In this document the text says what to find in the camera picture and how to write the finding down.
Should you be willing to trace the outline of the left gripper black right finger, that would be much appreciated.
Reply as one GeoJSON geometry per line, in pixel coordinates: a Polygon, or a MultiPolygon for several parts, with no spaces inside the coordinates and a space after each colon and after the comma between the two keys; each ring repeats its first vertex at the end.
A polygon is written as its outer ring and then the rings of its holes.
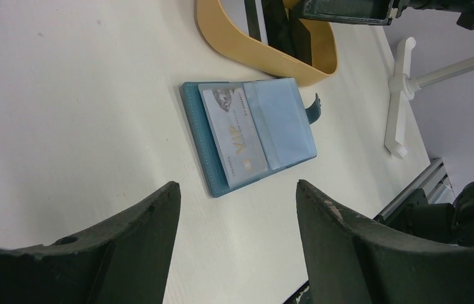
{"type": "Polygon", "coordinates": [[[313,303],[474,303],[474,247],[397,231],[306,180],[296,209],[313,303]]]}

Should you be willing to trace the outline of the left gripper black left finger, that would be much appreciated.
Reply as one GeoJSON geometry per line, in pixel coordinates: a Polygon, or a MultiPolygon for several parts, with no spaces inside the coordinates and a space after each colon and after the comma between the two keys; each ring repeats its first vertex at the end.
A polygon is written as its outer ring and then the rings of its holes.
{"type": "Polygon", "coordinates": [[[171,181],[48,246],[0,248],[0,303],[162,303],[180,206],[171,181]]]}

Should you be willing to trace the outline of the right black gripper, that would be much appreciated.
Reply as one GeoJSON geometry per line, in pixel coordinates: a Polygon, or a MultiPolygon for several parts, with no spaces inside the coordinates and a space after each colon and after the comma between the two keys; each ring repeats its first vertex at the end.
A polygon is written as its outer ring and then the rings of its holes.
{"type": "Polygon", "coordinates": [[[393,1],[305,0],[293,7],[296,18],[352,25],[390,25],[397,17],[393,1]]]}

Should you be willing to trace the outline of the black credit card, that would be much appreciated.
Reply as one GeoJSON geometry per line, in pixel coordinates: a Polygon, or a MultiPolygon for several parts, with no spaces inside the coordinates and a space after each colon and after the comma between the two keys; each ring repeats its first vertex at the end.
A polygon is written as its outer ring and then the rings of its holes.
{"type": "Polygon", "coordinates": [[[268,45],[312,65],[311,34],[282,0],[262,0],[268,45]]]}

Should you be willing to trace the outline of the silver credit card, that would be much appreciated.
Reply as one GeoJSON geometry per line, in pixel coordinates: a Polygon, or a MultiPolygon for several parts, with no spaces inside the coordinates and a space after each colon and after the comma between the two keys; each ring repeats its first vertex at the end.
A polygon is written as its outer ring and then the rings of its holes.
{"type": "Polygon", "coordinates": [[[261,177],[268,162],[243,87],[215,83],[198,89],[228,185],[261,177]]]}

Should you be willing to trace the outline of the oval wooden tray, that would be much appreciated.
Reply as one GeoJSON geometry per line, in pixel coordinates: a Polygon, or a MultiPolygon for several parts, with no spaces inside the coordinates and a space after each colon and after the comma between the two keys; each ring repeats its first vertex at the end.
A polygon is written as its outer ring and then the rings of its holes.
{"type": "Polygon", "coordinates": [[[309,65],[243,33],[218,0],[196,1],[196,20],[206,42],[221,55],[272,76],[294,78],[299,86],[314,85],[337,71],[335,37],[328,22],[302,21],[311,35],[309,65]]]}

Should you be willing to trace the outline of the blue leather card holder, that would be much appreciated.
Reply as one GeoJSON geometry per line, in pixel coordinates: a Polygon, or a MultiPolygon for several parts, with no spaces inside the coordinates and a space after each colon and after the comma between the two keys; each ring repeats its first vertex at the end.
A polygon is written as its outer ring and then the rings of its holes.
{"type": "Polygon", "coordinates": [[[180,87],[210,195],[219,198],[317,156],[311,125],[292,78],[185,82],[180,87]]]}

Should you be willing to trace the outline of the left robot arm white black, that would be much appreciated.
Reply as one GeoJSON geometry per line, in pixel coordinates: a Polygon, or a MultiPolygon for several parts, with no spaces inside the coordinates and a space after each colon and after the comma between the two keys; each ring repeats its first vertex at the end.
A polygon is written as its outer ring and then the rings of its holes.
{"type": "MultiPolygon", "coordinates": [[[[162,303],[180,206],[169,182],[49,246],[0,249],[0,303],[162,303]]],[[[296,208],[308,282],[290,303],[474,303],[474,183],[368,218],[300,180],[296,208]]]]}

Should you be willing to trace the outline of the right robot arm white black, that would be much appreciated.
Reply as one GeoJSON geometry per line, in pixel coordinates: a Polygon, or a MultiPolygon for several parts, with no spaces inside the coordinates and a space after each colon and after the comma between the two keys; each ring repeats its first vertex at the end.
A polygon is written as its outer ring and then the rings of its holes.
{"type": "Polygon", "coordinates": [[[407,8],[459,13],[456,24],[474,30],[474,0],[306,0],[292,12],[307,20],[387,26],[407,8]]]}

